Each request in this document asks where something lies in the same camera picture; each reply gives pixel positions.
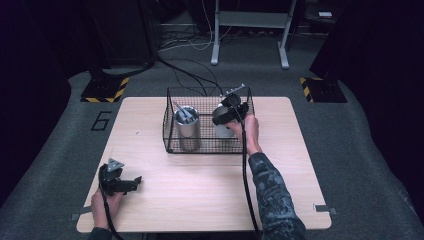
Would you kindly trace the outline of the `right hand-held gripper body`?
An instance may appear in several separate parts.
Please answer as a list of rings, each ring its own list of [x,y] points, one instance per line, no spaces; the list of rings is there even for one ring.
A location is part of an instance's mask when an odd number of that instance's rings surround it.
[[[246,102],[242,102],[241,97],[236,94],[237,91],[243,89],[244,87],[245,85],[241,84],[239,87],[230,89],[226,92],[225,98],[221,101],[221,104],[229,109],[229,122],[233,120],[241,122],[249,110],[248,104]]]

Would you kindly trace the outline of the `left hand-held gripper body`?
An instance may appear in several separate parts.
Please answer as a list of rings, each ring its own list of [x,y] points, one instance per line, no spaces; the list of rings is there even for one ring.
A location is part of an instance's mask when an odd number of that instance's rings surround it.
[[[130,185],[120,179],[123,166],[123,163],[110,158],[107,163],[99,168],[99,186],[107,195],[113,196],[117,192],[126,193],[130,191]]]

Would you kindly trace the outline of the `silver metal mug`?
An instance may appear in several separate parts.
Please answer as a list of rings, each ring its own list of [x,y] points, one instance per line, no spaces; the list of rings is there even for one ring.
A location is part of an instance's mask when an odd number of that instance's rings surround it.
[[[234,136],[234,132],[226,124],[215,125],[215,133],[218,138],[232,138]]]

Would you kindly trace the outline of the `black wire basket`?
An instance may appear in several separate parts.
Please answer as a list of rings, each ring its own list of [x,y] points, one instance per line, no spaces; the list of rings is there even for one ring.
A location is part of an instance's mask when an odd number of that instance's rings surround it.
[[[212,121],[213,111],[221,104],[225,94],[232,88],[220,87],[170,87],[167,89],[167,108],[163,117],[162,138],[165,150],[174,154],[239,154],[242,147],[234,135],[232,138],[218,138],[215,133],[215,125]],[[236,92],[242,102],[249,106],[247,114],[253,114],[254,104],[249,87]],[[200,148],[194,152],[183,152],[177,137],[174,123],[174,113],[178,109],[174,105],[176,101],[180,106],[194,107],[200,117]]]

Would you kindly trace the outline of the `silver metal tumbler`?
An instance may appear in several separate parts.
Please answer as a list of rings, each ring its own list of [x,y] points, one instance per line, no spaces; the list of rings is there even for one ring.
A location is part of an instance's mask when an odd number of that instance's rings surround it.
[[[174,113],[174,123],[180,148],[183,152],[194,152],[200,148],[200,117],[198,111],[192,106],[182,106],[194,117],[190,123],[183,122],[177,111]]]

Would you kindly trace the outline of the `dark straw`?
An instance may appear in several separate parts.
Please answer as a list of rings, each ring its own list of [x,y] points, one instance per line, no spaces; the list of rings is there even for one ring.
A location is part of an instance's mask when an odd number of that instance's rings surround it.
[[[194,121],[193,115],[188,110],[180,106],[176,101],[174,101],[174,105],[178,108],[177,113],[183,122],[190,123]]]

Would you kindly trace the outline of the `person's right hand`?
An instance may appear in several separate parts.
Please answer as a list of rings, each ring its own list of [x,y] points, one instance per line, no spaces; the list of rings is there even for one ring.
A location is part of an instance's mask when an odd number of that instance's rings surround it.
[[[242,123],[229,122],[226,127],[234,132],[249,156],[262,151],[259,144],[259,122],[254,115],[247,115]]]

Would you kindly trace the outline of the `person's left hand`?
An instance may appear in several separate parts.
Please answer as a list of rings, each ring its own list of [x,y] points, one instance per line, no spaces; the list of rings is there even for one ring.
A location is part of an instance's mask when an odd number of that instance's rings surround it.
[[[106,196],[106,201],[109,206],[110,218],[114,219],[118,213],[119,206],[123,194],[121,192],[115,193],[113,196]],[[94,226],[97,228],[103,228],[109,230],[109,223],[106,215],[105,204],[103,195],[100,189],[98,189],[91,197],[91,212],[94,219]]]

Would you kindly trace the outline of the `grey tape strip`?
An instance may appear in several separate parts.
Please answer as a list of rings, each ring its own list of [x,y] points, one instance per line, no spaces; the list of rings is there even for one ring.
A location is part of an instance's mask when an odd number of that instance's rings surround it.
[[[329,213],[330,215],[338,214],[336,208],[329,207],[328,205],[325,205],[325,204],[313,204],[313,209],[316,212],[326,212],[326,213]]]
[[[69,221],[78,221],[81,215],[90,213],[90,212],[91,212],[91,206],[82,207],[78,212],[72,213],[70,215]]]

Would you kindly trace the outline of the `striped black stand base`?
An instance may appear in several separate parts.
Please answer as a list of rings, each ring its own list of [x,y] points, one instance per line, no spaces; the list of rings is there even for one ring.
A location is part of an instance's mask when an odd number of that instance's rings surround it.
[[[102,80],[91,79],[82,92],[80,101],[90,103],[117,102],[122,97],[128,82],[128,78],[122,77]]]
[[[306,100],[310,103],[346,103],[338,83],[328,83],[320,78],[300,78]]]

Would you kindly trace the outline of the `black cabinet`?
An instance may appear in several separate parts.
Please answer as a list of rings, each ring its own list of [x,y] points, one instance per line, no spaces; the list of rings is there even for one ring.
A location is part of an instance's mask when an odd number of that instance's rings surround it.
[[[155,63],[155,20],[150,0],[88,0],[110,67],[148,69]]]

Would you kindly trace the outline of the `white metal desk frame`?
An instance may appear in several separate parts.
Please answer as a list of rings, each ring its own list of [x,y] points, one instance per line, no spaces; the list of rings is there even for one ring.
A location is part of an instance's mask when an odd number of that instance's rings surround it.
[[[297,0],[291,0],[287,13],[265,13],[265,12],[238,12],[223,11],[220,9],[220,0],[215,0],[214,11],[214,43],[210,63],[216,66],[219,62],[220,53],[220,27],[254,27],[282,29],[284,31],[282,40],[277,43],[281,67],[289,69],[289,61],[286,51],[286,42],[289,35],[294,10]]]

